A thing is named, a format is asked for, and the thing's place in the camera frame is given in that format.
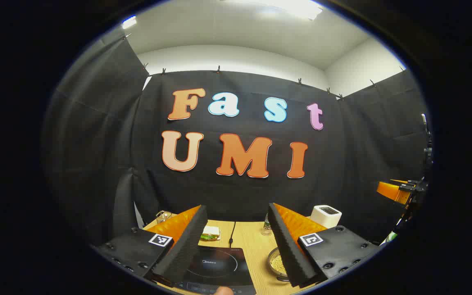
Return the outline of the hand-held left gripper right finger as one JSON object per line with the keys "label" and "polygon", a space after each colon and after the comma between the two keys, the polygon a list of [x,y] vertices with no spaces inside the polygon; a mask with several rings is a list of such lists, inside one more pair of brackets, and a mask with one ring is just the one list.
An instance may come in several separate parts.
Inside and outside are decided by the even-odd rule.
{"label": "hand-held left gripper right finger", "polygon": [[342,275],[379,250],[345,226],[326,228],[277,203],[268,205],[268,220],[293,287]]}

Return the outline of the black induction cooktop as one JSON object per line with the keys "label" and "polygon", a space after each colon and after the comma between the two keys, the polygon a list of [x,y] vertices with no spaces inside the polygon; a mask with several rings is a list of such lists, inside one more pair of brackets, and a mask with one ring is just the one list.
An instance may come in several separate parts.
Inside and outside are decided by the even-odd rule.
{"label": "black induction cooktop", "polygon": [[234,295],[256,295],[242,248],[200,246],[176,285],[203,295],[213,295],[219,286],[230,288]]}

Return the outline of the pile of yellow soybeans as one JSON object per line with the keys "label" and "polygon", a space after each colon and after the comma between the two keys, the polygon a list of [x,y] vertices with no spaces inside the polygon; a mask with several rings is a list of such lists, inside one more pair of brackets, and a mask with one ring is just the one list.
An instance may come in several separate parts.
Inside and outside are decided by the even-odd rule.
{"label": "pile of yellow soybeans", "polygon": [[276,248],[271,251],[270,255],[268,256],[268,263],[271,269],[278,275],[287,277],[286,269],[284,267],[281,255],[279,253],[279,249]]}

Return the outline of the white toaster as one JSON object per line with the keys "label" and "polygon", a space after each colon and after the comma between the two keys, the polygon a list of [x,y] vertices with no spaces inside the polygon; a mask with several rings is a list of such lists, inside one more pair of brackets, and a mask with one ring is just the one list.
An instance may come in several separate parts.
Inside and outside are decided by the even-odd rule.
{"label": "white toaster", "polygon": [[313,207],[310,219],[325,228],[332,228],[339,224],[342,214],[329,205],[316,205]]}

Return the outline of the black backdrop cloth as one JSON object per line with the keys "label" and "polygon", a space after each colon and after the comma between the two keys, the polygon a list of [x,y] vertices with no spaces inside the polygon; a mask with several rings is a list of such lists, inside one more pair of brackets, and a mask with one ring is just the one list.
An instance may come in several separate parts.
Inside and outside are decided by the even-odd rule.
{"label": "black backdrop cloth", "polygon": [[126,39],[92,45],[56,86],[43,161],[69,224],[101,245],[160,210],[262,222],[269,203],[340,210],[371,242],[404,206],[380,181],[423,175],[427,107],[403,71],[337,100],[288,80],[213,70],[148,73]]}

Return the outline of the stainless steel pot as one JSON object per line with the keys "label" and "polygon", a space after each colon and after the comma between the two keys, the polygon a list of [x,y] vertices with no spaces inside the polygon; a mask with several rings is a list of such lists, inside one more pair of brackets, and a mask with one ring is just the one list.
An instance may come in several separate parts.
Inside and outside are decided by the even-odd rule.
{"label": "stainless steel pot", "polygon": [[270,271],[274,273],[277,277],[277,280],[283,282],[289,282],[287,272],[282,260],[282,257],[279,252],[279,248],[274,248],[270,254],[268,254],[267,265]]}

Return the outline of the sandwich on white plate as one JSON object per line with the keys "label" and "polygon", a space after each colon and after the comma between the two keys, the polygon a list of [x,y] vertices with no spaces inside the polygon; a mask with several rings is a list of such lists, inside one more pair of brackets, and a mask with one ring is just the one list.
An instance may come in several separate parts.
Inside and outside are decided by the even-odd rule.
{"label": "sandwich on white plate", "polygon": [[217,226],[205,226],[200,239],[203,241],[217,241],[220,240],[221,230]]}

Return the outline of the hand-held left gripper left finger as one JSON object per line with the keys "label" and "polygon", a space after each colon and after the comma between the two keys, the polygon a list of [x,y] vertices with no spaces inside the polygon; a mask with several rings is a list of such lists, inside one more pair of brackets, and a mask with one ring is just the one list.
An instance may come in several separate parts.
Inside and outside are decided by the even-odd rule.
{"label": "hand-held left gripper left finger", "polygon": [[174,287],[199,250],[207,208],[195,206],[148,229],[132,228],[94,250],[132,275]]}

